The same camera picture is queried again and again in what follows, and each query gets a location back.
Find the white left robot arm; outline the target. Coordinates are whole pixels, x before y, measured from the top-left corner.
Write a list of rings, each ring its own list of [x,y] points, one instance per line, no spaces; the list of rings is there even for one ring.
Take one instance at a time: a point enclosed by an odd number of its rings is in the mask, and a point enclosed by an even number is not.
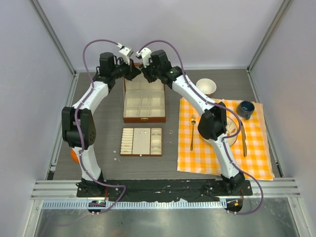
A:
[[[71,107],[62,109],[62,138],[71,147],[71,157],[81,168],[81,181],[77,187],[89,196],[100,197],[106,189],[94,151],[96,127],[93,114],[117,79],[133,80],[141,73],[130,58],[132,53],[132,49],[126,47],[120,50],[120,57],[110,52],[101,53],[87,92]]]

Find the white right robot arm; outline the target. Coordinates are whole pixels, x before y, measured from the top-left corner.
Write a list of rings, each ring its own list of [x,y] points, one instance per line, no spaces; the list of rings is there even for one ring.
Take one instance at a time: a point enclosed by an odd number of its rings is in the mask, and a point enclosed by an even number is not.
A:
[[[236,194],[241,189],[245,177],[235,164],[227,141],[228,108],[224,103],[216,103],[198,90],[179,66],[171,65],[164,50],[151,52],[148,48],[143,48],[136,55],[143,61],[140,70],[148,82],[159,79],[185,98],[199,114],[197,129],[216,154],[221,168],[223,189],[229,195]]]

